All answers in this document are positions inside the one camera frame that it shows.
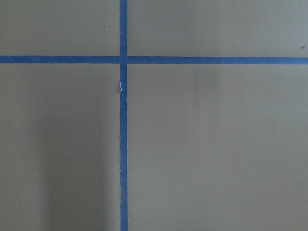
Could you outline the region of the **blue tape line lengthwise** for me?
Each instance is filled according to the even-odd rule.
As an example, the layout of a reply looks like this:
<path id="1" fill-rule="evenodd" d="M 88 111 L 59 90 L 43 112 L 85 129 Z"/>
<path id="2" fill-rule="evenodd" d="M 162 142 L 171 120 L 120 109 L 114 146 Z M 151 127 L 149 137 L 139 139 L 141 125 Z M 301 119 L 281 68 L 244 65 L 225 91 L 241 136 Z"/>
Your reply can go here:
<path id="1" fill-rule="evenodd" d="M 127 1 L 120 1 L 120 229 L 128 230 L 127 161 Z"/>

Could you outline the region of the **blue tape line crosswise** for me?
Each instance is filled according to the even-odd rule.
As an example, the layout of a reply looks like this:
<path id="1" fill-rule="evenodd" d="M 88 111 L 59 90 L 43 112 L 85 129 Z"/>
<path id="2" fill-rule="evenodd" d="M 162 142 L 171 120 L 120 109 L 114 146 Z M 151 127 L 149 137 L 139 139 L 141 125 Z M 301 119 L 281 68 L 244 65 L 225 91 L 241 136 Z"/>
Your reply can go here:
<path id="1" fill-rule="evenodd" d="M 1 56 L 2 64 L 281 64 L 307 65 L 301 57 L 179 57 L 179 56 Z"/>

